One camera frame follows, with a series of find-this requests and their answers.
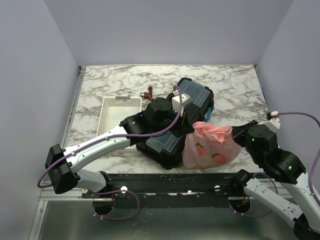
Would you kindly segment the pink plastic bag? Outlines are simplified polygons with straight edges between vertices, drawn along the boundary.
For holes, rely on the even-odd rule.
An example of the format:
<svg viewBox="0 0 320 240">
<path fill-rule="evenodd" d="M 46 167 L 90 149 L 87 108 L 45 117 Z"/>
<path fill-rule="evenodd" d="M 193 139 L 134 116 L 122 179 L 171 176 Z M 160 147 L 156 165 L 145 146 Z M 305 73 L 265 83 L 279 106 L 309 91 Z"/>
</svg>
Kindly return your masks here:
<svg viewBox="0 0 320 240">
<path fill-rule="evenodd" d="M 230 163 L 242 150 L 242 147 L 232 139 L 230 126 L 214 126 L 198 121 L 192 127 L 194 132 L 186 136 L 182 153 L 185 169 L 222 167 L 224 165 L 218 166 L 213 162 L 212 155 L 223 154 L 228 157 L 228 163 Z"/>
</svg>

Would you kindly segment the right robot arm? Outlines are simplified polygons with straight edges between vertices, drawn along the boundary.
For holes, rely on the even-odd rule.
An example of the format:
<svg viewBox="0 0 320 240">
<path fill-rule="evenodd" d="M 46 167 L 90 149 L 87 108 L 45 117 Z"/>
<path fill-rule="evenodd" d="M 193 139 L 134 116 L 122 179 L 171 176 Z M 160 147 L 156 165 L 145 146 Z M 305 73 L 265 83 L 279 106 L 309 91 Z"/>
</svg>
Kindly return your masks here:
<svg viewBox="0 0 320 240">
<path fill-rule="evenodd" d="M 267 189 L 245 170 L 240 170 L 232 178 L 230 191 L 236 196 L 245 193 L 267 206 L 293 229 L 299 240 L 318 240 L 320 206 L 314 199 L 317 193 L 312 192 L 309 175 L 301 160 L 292 152 L 279 148 L 276 131 L 280 124 L 277 117 L 261 123 L 253 120 L 232 127 L 232 138 L 248 151 L 253 162 L 268 177 L 287 190 L 294 202 Z"/>
</svg>

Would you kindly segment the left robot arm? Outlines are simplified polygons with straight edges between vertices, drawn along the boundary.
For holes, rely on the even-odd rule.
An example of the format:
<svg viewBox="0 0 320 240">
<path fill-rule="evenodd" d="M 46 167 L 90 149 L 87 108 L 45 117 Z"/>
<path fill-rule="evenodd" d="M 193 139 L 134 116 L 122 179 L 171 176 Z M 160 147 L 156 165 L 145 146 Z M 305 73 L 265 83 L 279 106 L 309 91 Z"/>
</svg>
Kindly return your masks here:
<svg viewBox="0 0 320 240">
<path fill-rule="evenodd" d="M 106 173 L 87 171 L 84 167 L 112 152 L 167 133 L 176 137 L 191 133 L 192 124 L 187 122 L 186 117 L 193 103 L 185 94 L 170 99 L 158 97 L 145 110 L 126 117 L 95 138 L 65 149 L 59 144 L 53 145 L 45 161 L 50 186 L 56 194 L 80 188 L 91 190 L 101 198 L 107 197 L 111 185 Z"/>
</svg>

